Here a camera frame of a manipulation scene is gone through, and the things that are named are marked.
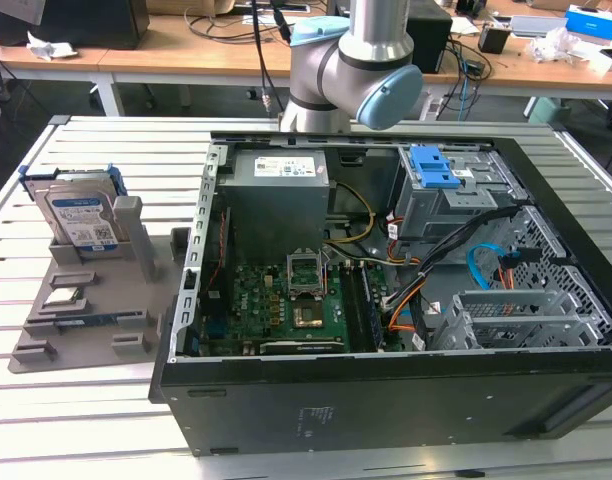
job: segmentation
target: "aluminum work table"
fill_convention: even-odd
[[[72,117],[24,158],[62,168],[118,166],[151,235],[193,216],[210,131],[272,131],[268,120]],[[612,178],[567,133],[528,124],[402,123],[394,131],[513,137],[612,262]],[[355,126],[360,131],[363,127]],[[612,479],[612,407],[556,441],[214,456],[188,451],[152,364],[14,375],[9,353],[49,263],[51,231],[16,181],[0,193],[0,479]]]

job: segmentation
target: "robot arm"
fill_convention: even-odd
[[[352,0],[350,20],[299,22],[291,42],[290,101],[282,131],[346,132],[398,123],[422,89],[406,33],[409,0]]]

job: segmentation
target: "hard drive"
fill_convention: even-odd
[[[20,183],[42,211],[57,244],[73,245],[85,255],[114,250],[127,240],[113,217],[115,199],[126,195],[116,167],[20,173]]]

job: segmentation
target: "motherboard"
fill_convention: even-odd
[[[326,262],[318,271],[318,262],[302,260],[234,267],[231,306],[204,318],[200,354],[376,351],[382,340],[378,305],[388,294],[382,268]]]

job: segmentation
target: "desk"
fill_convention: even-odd
[[[511,0],[490,0],[488,11],[504,15],[562,15],[536,10]],[[228,31],[249,31],[234,25]],[[477,48],[477,37],[460,38]],[[509,38],[501,55],[487,55],[494,72],[480,87],[483,95],[604,98],[612,100],[612,72],[603,77],[585,64],[537,64],[525,53],[526,39]],[[275,83],[288,86],[290,50],[279,42],[264,45],[264,57]],[[23,79],[95,82],[107,115],[123,114],[117,83],[169,83],[179,85],[260,85],[259,61],[254,45],[225,45],[193,35],[182,17],[152,16],[149,31],[137,50],[81,49],[72,60],[44,62],[23,47],[0,47],[0,59]],[[440,73],[425,75],[429,97],[422,119],[432,120],[443,97],[457,81],[457,62],[445,55]]]
[[[437,128],[403,122],[393,130],[423,136]],[[600,218],[585,216],[584,228],[596,238],[611,236],[612,179],[567,134],[530,124],[442,122],[439,128],[456,135],[486,129],[516,138],[571,212],[583,216],[580,203],[593,203]],[[253,129],[271,132],[275,125],[264,119],[75,117],[48,126],[22,163],[92,168],[113,162],[129,191],[141,196],[149,233],[166,235],[192,220],[209,132]],[[368,131],[358,125],[353,129]],[[570,171],[575,178],[567,178]],[[453,471],[464,469],[506,480],[531,475],[540,480],[612,478],[612,407],[556,441],[206,456],[197,461],[168,407],[147,400],[152,364],[22,375],[7,370],[48,266],[50,238],[50,228],[13,175],[0,193],[2,480],[421,479],[452,478]]]

